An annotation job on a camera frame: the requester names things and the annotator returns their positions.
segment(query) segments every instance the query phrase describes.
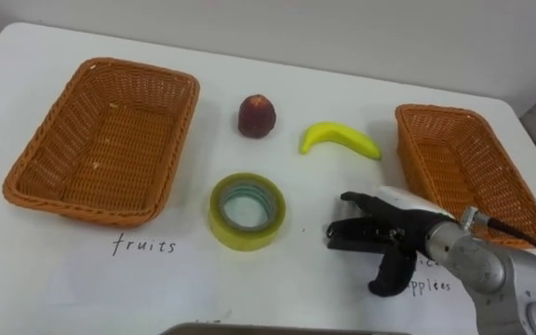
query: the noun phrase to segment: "orange wicker basket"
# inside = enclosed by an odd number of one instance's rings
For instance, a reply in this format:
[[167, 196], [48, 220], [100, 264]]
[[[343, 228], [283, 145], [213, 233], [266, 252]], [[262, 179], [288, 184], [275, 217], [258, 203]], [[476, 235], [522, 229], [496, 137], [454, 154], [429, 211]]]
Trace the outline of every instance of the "orange wicker basket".
[[[398, 154], [409, 189], [456, 218], [469, 206], [512, 224], [536, 239], [536, 200], [496, 139], [472, 111], [407, 104], [396, 108]], [[485, 227], [492, 242], [530, 245]]]
[[189, 74], [87, 60], [7, 174], [12, 204], [119, 227], [158, 215], [197, 103]]

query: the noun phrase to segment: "cable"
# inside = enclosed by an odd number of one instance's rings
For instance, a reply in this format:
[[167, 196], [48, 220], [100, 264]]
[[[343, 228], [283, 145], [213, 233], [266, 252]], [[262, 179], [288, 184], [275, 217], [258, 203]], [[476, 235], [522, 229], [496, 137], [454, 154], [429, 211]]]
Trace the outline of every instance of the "cable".
[[521, 240], [525, 240], [529, 242], [531, 245], [533, 245], [534, 247], [536, 247], [536, 239], [530, 237], [529, 235], [525, 233], [522, 233], [521, 231], [517, 230], [515, 227], [509, 226], [505, 224], [504, 222], [499, 221], [498, 219], [489, 218], [488, 227], [499, 230], [506, 234], [512, 235]]

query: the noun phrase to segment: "metal robot arm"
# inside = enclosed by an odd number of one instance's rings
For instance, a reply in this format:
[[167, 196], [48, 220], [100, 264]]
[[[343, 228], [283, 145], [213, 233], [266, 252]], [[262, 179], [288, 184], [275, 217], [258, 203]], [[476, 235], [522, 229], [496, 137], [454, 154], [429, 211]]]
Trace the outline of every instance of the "metal robot arm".
[[[418, 251], [462, 281], [475, 304], [479, 334], [536, 335], [536, 256], [469, 233], [473, 221], [485, 224], [495, 219], [468, 208], [461, 227], [442, 208], [391, 187], [379, 188], [375, 196], [347, 192], [341, 199], [367, 214], [363, 226], [366, 222], [376, 226], [364, 228], [367, 233], [362, 234], [376, 232], [381, 235], [378, 242], [390, 237], [378, 277], [369, 283], [372, 293], [383, 297], [400, 293], [412, 276]], [[355, 220], [341, 223], [357, 225]], [[513, 234], [536, 244], [518, 231]], [[359, 235], [356, 229], [352, 235]]]
[[474, 238], [455, 222], [437, 225], [426, 249], [462, 281], [479, 334], [536, 334], [535, 255]]

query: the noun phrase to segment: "toy banana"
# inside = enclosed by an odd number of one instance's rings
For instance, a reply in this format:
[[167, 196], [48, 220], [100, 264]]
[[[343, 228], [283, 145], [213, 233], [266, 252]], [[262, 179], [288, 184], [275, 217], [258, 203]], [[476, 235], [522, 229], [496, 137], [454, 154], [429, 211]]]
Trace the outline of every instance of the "toy banana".
[[323, 141], [339, 143], [367, 158], [382, 158], [378, 144], [369, 136], [335, 122], [320, 122], [308, 127], [301, 140], [301, 154], [307, 154], [314, 144]]

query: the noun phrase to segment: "packing tape roll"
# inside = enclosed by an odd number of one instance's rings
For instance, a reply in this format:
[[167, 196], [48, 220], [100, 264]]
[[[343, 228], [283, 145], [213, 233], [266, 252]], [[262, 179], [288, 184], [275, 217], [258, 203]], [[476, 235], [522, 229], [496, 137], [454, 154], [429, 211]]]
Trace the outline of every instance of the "packing tape roll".
[[[225, 205], [243, 197], [260, 204], [265, 212], [265, 220], [259, 225], [244, 226], [227, 215]], [[253, 173], [236, 173], [219, 181], [212, 190], [208, 218], [210, 230], [225, 246], [252, 251], [275, 239], [286, 212], [285, 198], [271, 181]]]

